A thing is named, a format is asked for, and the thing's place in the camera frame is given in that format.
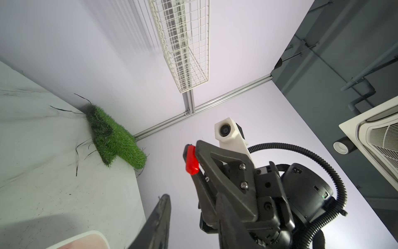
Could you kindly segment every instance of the bolt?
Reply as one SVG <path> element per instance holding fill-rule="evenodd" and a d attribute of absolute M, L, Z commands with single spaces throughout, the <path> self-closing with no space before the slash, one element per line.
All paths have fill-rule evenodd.
<path fill-rule="evenodd" d="M 249 188 L 249 184 L 247 182 L 241 182 L 240 183 L 240 188 L 247 190 Z"/>
<path fill-rule="evenodd" d="M 270 202 L 264 203 L 264 209 L 265 209 L 266 211 L 272 210 L 272 204 L 271 204 Z"/>

